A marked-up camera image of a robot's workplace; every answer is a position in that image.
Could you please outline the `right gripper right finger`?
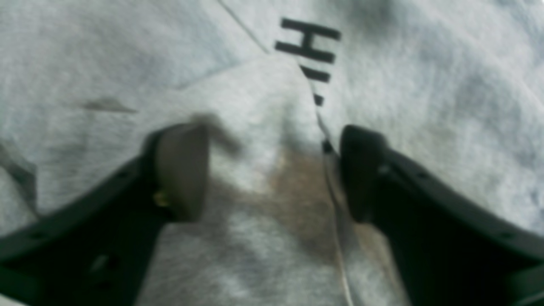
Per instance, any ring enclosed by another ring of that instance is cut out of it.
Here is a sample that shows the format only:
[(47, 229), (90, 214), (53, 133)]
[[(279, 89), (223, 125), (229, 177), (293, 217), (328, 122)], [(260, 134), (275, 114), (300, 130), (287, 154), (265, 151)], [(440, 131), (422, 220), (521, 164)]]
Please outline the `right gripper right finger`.
[(413, 306), (542, 306), (543, 238), (478, 207), (373, 130), (343, 128), (340, 173), (352, 219), (386, 236)]

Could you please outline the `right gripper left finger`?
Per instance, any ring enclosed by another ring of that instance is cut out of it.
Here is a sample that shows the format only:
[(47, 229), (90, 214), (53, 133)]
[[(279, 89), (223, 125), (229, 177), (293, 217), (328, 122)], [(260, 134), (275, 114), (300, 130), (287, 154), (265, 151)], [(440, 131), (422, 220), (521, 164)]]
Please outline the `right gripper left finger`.
[(1, 240), (1, 295), (28, 306), (132, 306), (161, 229), (202, 215), (206, 126), (150, 134), (142, 153), (68, 207)]

